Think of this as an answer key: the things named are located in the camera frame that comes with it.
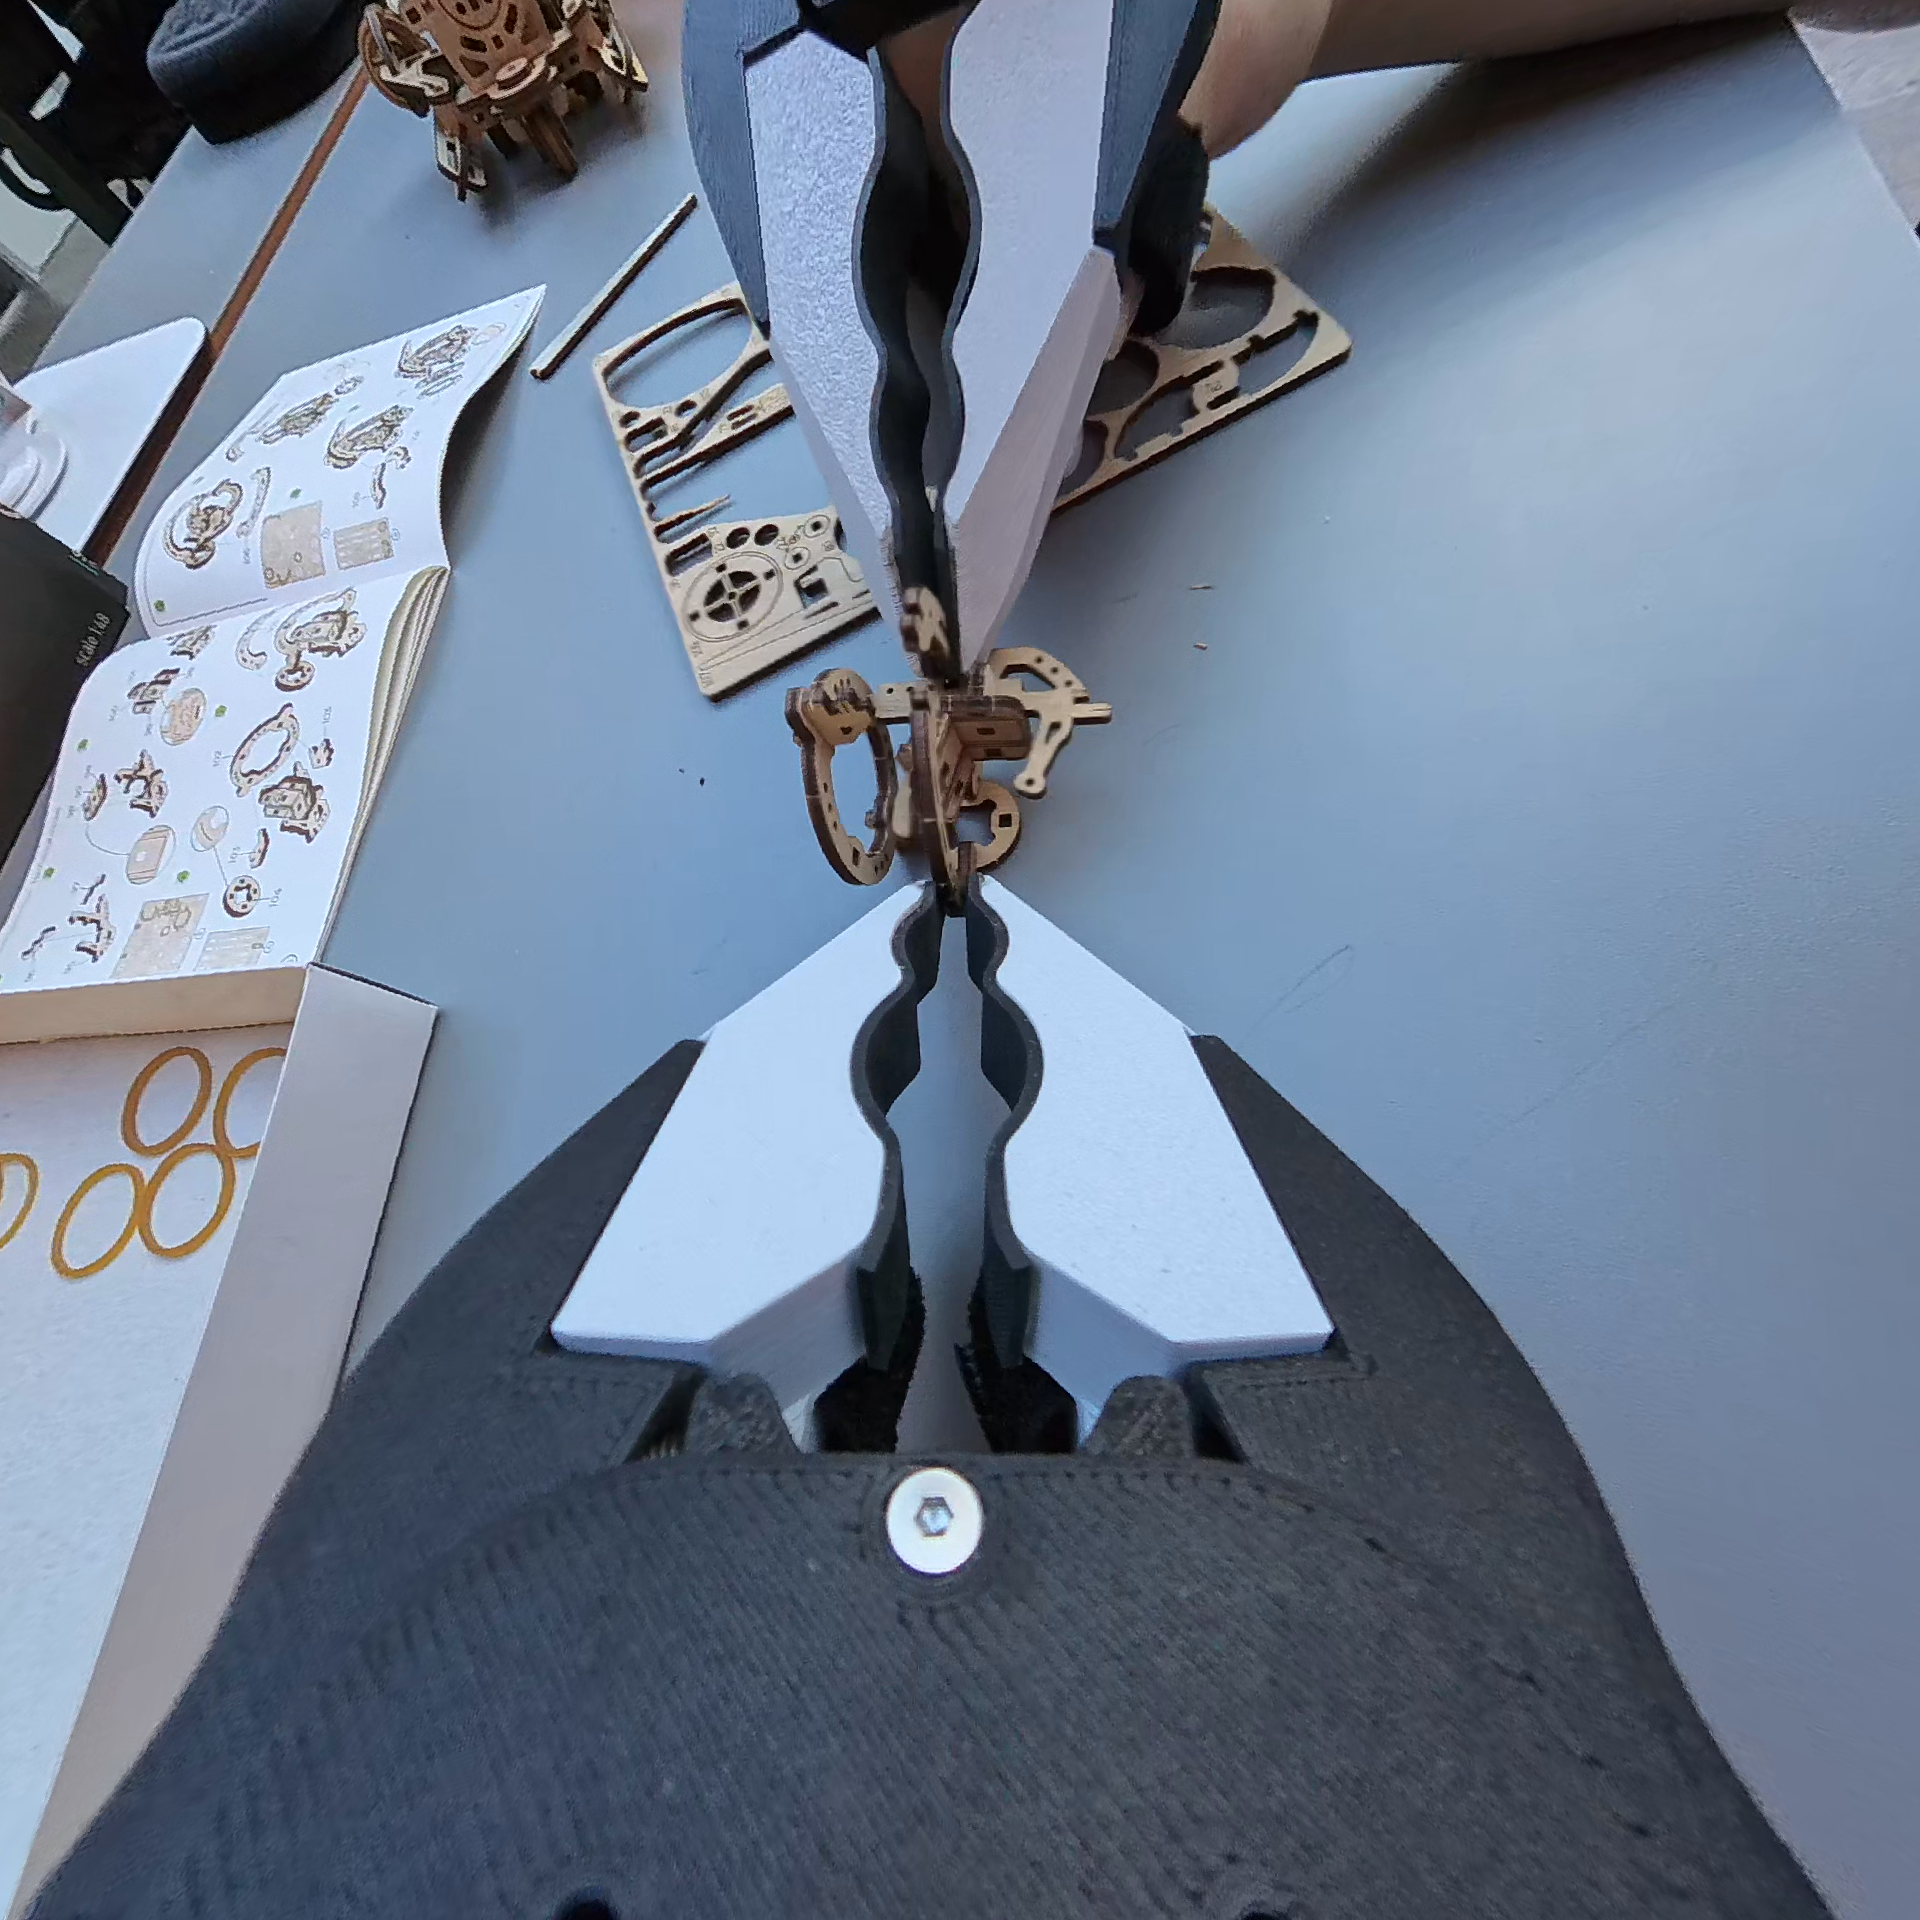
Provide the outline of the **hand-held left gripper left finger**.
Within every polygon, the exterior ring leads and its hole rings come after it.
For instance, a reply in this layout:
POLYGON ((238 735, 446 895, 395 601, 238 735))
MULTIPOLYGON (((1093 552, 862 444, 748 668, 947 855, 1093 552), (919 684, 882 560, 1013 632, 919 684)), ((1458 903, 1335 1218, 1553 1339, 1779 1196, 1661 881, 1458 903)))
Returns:
POLYGON ((756 1377, 804 1449, 815 1399, 885 1370, 917 1287, 886 1112, 921 1068, 931 887, 885 897, 716 1024, 564 1298, 577 1354, 756 1377))

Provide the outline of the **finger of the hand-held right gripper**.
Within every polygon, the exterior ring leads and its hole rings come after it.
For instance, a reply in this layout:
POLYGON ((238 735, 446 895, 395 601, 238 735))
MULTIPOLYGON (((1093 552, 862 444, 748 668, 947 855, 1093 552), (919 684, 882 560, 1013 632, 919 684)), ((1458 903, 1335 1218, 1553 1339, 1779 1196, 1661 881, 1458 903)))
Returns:
POLYGON ((873 60, 801 29, 746 72, 775 359, 876 603, 929 580, 929 385, 873 60))
POLYGON ((947 44, 942 131, 970 229, 929 339, 926 482, 965 666, 1031 571, 1117 339, 1119 272, 1093 236, 1111 41, 1111 2, 981 2, 947 44))

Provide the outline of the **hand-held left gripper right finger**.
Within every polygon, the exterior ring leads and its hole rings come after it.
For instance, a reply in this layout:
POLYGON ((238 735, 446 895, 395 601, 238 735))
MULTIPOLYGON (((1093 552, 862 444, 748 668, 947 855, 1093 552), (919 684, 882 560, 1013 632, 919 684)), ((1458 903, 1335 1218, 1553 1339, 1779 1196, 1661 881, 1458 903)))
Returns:
POLYGON ((1070 1452, 1117 1384, 1319 1354, 1303 1261, 1175 1015, 995 881, 966 891, 988 1162, 959 1352, 997 1452, 1070 1452))

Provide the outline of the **wooden model subassembly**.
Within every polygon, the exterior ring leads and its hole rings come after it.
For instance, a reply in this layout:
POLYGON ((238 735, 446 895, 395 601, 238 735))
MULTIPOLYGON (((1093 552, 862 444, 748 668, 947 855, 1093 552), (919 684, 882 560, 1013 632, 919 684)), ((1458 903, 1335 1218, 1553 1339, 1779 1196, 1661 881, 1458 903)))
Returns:
POLYGON ((1047 794, 1073 732, 1111 722, 1114 708, 1055 656, 1004 647, 957 688, 923 680, 873 688, 831 668, 787 692, 785 719, 801 746, 807 813, 838 879, 876 885, 901 848, 917 848, 956 906, 974 875, 1013 852, 1019 801, 1047 794), (876 767, 863 832, 844 824, 831 789, 831 756, 857 740, 876 767))

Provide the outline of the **person's right forearm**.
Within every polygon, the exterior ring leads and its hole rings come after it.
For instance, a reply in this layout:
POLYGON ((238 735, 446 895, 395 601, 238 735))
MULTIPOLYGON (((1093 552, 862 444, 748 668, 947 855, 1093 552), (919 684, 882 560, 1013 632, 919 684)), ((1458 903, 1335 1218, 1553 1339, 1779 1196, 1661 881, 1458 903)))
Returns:
POLYGON ((1756 12, 1786 2, 1225 2, 1182 117, 1220 155, 1311 79, 1539 55, 1756 12))

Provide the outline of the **assembled wooden model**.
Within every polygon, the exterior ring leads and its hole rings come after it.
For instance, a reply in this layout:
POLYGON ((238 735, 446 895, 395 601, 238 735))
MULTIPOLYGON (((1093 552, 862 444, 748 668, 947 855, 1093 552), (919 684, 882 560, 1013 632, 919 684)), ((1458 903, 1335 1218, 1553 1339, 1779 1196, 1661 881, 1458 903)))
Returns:
POLYGON ((577 178, 566 117, 649 89, 605 2, 369 4, 357 50, 387 101, 431 122, 438 171, 459 200, 490 184, 486 147, 527 147, 577 178))

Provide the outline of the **laser-cut plywood parts sheet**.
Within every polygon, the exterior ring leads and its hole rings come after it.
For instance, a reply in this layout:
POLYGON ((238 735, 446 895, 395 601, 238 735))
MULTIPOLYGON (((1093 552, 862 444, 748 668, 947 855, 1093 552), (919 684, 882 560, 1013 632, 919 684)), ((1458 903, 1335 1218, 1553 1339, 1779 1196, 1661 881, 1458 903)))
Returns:
MULTIPOLYGON (((1351 354, 1351 335, 1210 209, 1182 315, 1161 335, 1126 339, 1099 372, 1053 511, 1161 464, 1351 354)), ((785 385, 761 385, 771 365, 771 346, 731 282, 593 359, 692 680, 714 701, 878 616, 829 508, 746 516, 730 497, 681 491, 692 473, 793 416, 785 385), (705 385, 660 403, 617 395, 631 361, 719 320, 746 332, 705 385)))

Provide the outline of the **thin wooden stick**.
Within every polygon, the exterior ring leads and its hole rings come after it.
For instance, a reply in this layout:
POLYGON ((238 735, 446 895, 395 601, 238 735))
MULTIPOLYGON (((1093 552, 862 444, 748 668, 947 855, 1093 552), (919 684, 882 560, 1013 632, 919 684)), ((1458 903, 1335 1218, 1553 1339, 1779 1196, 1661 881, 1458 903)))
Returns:
POLYGON ((674 205, 660 225, 628 255, 628 259, 607 276, 607 282, 593 296, 580 313, 564 325, 534 356, 527 372, 532 380, 554 378, 566 359, 580 347, 588 335, 602 323, 617 299, 633 287, 644 268, 660 255, 667 241, 691 219, 700 200, 686 193, 683 201, 674 205))

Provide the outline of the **group of yellow rubber bands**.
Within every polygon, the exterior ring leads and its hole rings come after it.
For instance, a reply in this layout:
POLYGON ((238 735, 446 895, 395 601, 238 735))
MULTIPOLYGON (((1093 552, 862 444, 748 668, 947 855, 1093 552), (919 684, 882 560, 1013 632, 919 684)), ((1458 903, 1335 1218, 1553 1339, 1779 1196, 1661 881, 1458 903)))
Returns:
POLYGON ((207 1260, 244 1204, 283 1026, 4 1048, 4 1274, 207 1260))

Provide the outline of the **open instruction booklet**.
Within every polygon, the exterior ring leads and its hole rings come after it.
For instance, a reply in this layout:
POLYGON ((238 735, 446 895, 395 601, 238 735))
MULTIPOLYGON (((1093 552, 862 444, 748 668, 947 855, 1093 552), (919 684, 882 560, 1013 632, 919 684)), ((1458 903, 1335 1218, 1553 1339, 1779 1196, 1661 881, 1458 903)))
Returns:
POLYGON ((157 513, 86 680, 4 992, 319 955, 447 585, 442 471, 545 288, 283 375, 157 513))

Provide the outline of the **black chair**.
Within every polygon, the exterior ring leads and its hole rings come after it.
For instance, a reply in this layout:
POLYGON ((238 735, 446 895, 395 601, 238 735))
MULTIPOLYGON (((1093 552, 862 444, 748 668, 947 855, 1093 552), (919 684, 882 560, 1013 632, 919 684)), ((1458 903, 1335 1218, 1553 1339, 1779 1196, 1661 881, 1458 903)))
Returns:
POLYGON ((163 4, 3 4, 3 185, 111 243, 185 119, 147 52, 163 4))

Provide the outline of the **white cardboard box tray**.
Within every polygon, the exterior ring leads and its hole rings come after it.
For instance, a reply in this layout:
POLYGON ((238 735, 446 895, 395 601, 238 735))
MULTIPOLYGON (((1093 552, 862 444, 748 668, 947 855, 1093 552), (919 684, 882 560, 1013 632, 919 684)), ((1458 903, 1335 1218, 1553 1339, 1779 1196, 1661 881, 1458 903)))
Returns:
POLYGON ((291 1031, 207 1260, 3 1279, 4 1908, 173 1708, 343 1371, 436 1011, 324 967, 4 996, 4 1048, 291 1031))

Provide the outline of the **black product box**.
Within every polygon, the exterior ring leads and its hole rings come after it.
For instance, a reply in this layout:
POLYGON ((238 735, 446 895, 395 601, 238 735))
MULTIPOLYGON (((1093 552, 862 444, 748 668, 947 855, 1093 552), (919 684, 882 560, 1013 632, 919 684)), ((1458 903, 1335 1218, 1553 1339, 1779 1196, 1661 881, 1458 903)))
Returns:
POLYGON ((129 624, 129 589, 3 511, 3 852, 57 767, 66 719, 129 624))

